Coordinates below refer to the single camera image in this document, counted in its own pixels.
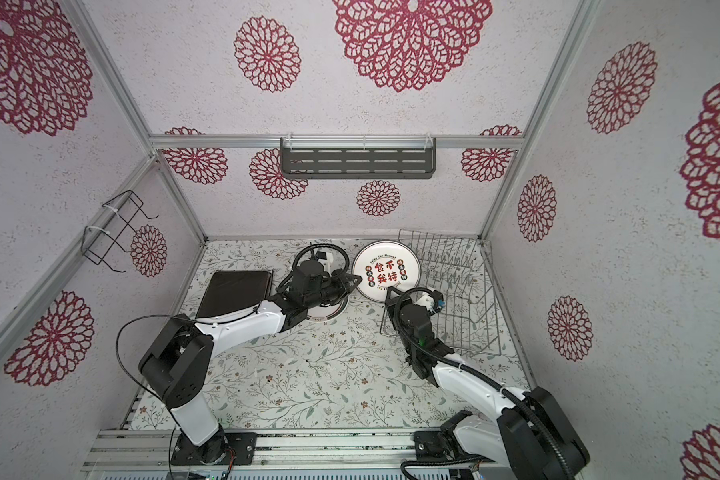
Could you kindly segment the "round plate red rim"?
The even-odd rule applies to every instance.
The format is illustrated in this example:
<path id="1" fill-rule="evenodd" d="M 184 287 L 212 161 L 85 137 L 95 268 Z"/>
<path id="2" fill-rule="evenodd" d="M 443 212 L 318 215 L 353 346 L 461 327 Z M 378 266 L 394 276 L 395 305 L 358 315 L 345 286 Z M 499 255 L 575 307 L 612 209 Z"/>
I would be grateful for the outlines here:
<path id="1" fill-rule="evenodd" d="M 326 322 L 341 315 L 348 305 L 349 298 L 343 298 L 335 305 L 318 306 L 307 311 L 307 319 L 314 322 Z"/>

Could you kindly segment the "white round plate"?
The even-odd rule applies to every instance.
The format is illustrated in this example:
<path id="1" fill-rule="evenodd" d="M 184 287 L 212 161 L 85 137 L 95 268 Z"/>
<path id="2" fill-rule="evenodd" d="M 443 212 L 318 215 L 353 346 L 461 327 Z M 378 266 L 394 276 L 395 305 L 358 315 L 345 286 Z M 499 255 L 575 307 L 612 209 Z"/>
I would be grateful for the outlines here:
<path id="1" fill-rule="evenodd" d="M 362 278 L 357 287 L 359 293 L 377 303 L 384 302 L 391 287 L 401 291 L 416 287 L 422 272 L 421 261 L 411 248 L 384 240 L 363 247 L 351 267 L 351 273 Z"/>

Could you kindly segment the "black square plate yellow rim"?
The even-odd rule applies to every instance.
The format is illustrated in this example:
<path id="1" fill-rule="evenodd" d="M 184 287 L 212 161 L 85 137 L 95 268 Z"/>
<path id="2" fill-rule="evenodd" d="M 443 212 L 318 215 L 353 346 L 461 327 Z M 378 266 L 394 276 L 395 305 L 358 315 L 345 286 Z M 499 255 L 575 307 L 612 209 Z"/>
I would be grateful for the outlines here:
<path id="1" fill-rule="evenodd" d="M 252 309 L 270 293 L 272 273 L 265 270 L 217 271 L 210 279 L 196 319 Z"/>

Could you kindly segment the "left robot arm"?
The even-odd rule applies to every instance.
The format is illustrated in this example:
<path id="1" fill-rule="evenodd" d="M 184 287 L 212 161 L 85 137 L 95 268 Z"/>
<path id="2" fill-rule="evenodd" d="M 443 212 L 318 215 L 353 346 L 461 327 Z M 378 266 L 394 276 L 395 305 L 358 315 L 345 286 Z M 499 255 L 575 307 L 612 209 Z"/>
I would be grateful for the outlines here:
<path id="1" fill-rule="evenodd" d="M 194 318 L 169 317 L 138 364 L 181 440 L 203 463 L 218 461 L 229 449 L 203 392 L 211 363 L 242 344 L 293 329 L 313 309 L 342 303 L 361 282 L 348 253 L 331 243 L 303 248 L 278 285 L 272 278 L 265 270 L 214 273 L 204 296 L 209 310 Z"/>

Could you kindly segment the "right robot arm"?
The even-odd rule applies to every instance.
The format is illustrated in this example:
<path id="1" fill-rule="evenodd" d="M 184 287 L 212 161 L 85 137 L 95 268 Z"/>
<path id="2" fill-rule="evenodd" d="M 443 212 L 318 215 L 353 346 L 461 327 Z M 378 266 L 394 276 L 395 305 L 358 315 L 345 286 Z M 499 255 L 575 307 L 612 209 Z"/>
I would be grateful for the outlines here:
<path id="1" fill-rule="evenodd" d="M 388 289 L 386 315 L 414 373 L 471 405 L 441 425 L 429 463 L 491 461 L 518 479 L 573 479 L 590 453 L 555 397 L 542 387 L 507 387 L 479 371 L 435 334 L 441 292 Z"/>

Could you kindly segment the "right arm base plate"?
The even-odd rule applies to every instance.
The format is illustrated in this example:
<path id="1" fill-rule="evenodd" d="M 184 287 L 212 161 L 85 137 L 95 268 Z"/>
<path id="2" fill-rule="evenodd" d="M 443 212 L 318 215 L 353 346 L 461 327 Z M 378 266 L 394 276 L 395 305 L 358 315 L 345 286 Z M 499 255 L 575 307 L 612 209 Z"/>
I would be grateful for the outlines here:
<path id="1" fill-rule="evenodd" d="M 420 462 L 468 462 L 483 461 L 487 457 L 467 453 L 460 447 L 455 437 L 449 433 L 435 430 L 418 430 L 413 433 L 416 460 Z"/>

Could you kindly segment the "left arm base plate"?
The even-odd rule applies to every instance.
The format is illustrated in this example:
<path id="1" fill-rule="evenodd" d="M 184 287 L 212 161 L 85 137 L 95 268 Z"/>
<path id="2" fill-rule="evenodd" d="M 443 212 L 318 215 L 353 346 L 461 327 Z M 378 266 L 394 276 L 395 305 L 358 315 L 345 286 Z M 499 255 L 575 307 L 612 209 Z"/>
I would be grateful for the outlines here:
<path id="1" fill-rule="evenodd" d="M 227 432 L 224 439 L 216 433 L 201 446 L 194 445 L 181 433 L 173 446 L 171 466 L 250 465 L 256 448 L 256 433 Z"/>

